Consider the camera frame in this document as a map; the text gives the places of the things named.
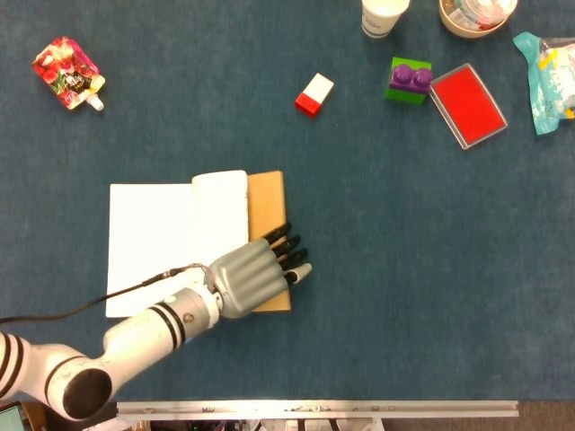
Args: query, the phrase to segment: green lego base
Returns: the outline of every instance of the green lego base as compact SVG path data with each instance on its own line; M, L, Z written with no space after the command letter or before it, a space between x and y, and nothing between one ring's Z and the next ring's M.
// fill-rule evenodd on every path
M389 101L407 101L408 103L421 105L423 101L425 101L425 94L419 94L418 92L405 92L404 90L388 88L385 92L385 98Z
M394 57L392 60L392 66L389 69L389 77L387 78L387 85L391 80L392 71L394 67L398 65L407 65L412 69L421 69L425 67L431 70L431 63L427 61L417 61L410 60L409 58ZM406 101L408 103L413 103L416 105L421 105L425 101L426 94L420 94L418 92L406 92L404 90L395 90L394 88L389 88L385 90L385 98L389 101Z

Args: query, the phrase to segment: colorful candy wrapper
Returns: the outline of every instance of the colorful candy wrapper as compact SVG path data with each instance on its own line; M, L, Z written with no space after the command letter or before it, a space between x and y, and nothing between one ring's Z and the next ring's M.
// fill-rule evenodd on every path
M531 111L537 135L575 119L575 38L541 39L524 32L513 39L528 65Z
M75 40L55 39L36 56L32 67L69 110L83 101L104 109L97 92L105 79Z

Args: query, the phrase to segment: brown cardboard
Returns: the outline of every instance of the brown cardboard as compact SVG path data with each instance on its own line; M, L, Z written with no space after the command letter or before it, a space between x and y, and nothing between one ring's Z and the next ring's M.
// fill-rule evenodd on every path
M248 220L250 241L286 222L284 176L281 171L248 175ZM289 291L270 299L256 312L287 312L291 310Z

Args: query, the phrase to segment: white cup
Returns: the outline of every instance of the white cup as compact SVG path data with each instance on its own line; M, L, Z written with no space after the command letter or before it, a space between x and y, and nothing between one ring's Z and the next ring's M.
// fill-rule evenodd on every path
M381 39L387 36L410 5L410 0L361 0L361 27L367 36Z

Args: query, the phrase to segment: black cable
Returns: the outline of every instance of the black cable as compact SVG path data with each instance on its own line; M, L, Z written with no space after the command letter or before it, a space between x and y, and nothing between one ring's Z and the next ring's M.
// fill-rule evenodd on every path
M114 298L116 296L127 294L128 292L132 292L133 290L139 289L141 287L150 286L153 283L157 283L158 281L165 280L166 278L175 277L190 267L191 267L191 265L189 265L187 267L169 269L165 272L162 272L160 274L157 274L157 275L149 278L146 281L143 281L139 285L135 285L135 286L129 287L127 289L115 292L113 294L109 294L109 295L105 295L105 296L101 296L99 298L96 298L96 299L90 301L89 303L85 303L84 305L79 306L78 308L72 310L71 312L63 312L61 314L52 314L52 315L47 315L47 316L36 315L36 316L4 317L4 318L0 319L0 325L3 325L5 323L13 323L16 321L59 321L61 319L65 319L65 318L74 316L75 314L78 314L80 312L83 312L84 310L87 310L88 308L90 308L90 307L92 307L98 303L103 303L104 301L106 301L108 299Z

